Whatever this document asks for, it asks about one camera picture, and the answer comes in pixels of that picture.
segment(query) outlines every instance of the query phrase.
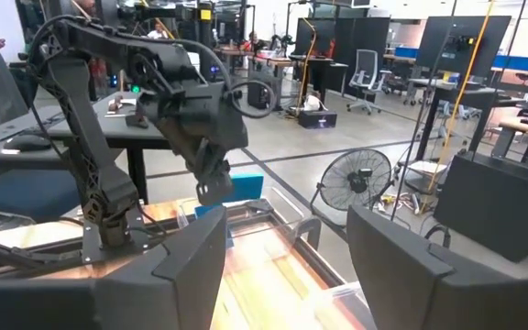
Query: fan grille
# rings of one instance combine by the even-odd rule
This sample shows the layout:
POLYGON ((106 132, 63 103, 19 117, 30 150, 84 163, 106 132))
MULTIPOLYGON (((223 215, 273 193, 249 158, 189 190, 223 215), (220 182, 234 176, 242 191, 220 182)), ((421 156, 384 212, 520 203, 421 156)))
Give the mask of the fan grille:
POLYGON ((323 201, 340 211, 368 206, 391 183, 391 162, 372 149, 350 151, 335 159, 321 178, 323 201))

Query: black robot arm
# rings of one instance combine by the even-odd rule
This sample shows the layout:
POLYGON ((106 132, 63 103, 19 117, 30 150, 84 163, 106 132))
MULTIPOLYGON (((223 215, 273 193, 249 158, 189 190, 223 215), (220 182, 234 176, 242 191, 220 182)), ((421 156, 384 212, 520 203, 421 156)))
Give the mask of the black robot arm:
POLYGON ((173 152, 186 160, 202 204, 215 204, 233 191, 225 156, 248 145, 242 113, 231 93, 235 87, 205 83, 184 48, 168 41, 131 36, 78 17, 54 17, 36 35, 28 63, 39 83, 59 100, 75 136, 72 171, 86 191, 85 218, 98 226, 103 247, 131 240, 127 229, 132 219, 127 214, 138 204, 138 192, 111 158, 88 101, 90 57, 124 70, 147 91, 139 105, 173 152))

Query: gray floor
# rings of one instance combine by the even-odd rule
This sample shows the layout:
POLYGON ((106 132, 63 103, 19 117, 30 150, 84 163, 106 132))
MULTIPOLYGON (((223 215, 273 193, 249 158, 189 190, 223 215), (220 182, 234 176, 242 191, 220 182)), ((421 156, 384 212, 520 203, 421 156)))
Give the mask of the gray floor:
MULTIPOLYGON (((49 95, 38 94, 37 105, 51 103, 54 102, 49 95)), ((402 105, 402 98, 399 96, 381 94, 377 105, 384 111, 381 114, 375 112, 366 115, 347 112, 346 103, 351 101, 335 94, 327 95, 325 105, 338 113, 337 127, 334 129, 306 130, 277 115, 260 120, 246 119, 249 147, 228 154, 233 166, 232 172, 264 174, 265 186, 278 188, 308 215, 310 212, 306 204, 314 193, 315 184, 321 179, 327 165, 348 149, 377 149, 393 163, 403 156, 412 139, 419 105, 402 105)), ((469 142, 468 137, 471 136, 474 124, 475 121, 457 121, 449 159, 463 148, 464 140, 469 142)), ((490 154, 494 138, 486 137, 478 152, 490 154)), ((432 140, 427 155, 439 156, 441 144, 441 139, 432 140)), ((518 160, 525 147, 526 143, 514 143, 508 157, 518 160)), ((174 157, 170 151, 156 150, 147 150, 145 156, 151 203, 194 196, 194 178, 185 171, 181 158, 174 157)), ((125 154, 118 158, 117 163, 127 170, 125 154)), ((345 222, 345 213, 330 208, 321 200, 315 206, 336 222, 345 222)), ((424 215, 415 216, 404 207, 397 215, 409 223, 414 232, 420 231, 425 219, 424 215)), ((427 219, 423 225, 423 234, 432 225, 433 220, 427 219)), ((436 241, 440 239, 438 236, 433 238, 436 241)), ((458 233, 452 234, 451 248, 496 270, 517 278, 528 278, 528 258, 518 264, 512 263, 458 233)), ((357 280, 346 242, 325 225, 319 252, 347 281, 357 280)))

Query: floor fan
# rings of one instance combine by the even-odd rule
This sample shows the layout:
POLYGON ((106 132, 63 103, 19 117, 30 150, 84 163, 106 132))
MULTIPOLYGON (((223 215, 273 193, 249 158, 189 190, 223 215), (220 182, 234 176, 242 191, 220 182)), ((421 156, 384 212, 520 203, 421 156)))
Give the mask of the floor fan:
POLYGON ((313 215, 326 219, 315 211, 313 203, 317 196, 332 208, 346 212, 350 205, 363 205, 370 210, 380 197, 393 185, 392 166, 389 159, 373 149, 349 151, 337 157, 325 170, 317 190, 310 201, 313 215))

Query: black chair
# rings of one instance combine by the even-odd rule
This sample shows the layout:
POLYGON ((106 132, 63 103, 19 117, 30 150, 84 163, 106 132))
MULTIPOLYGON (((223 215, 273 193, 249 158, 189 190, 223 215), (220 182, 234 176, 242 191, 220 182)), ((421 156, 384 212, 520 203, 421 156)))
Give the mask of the black chair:
MULTIPOLYGON (((26 100, 0 55, 0 125, 27 113, 26 100)), ((0 170, 0 212, 41 223, 79 204, 76 183, 67 170, 0 170)))

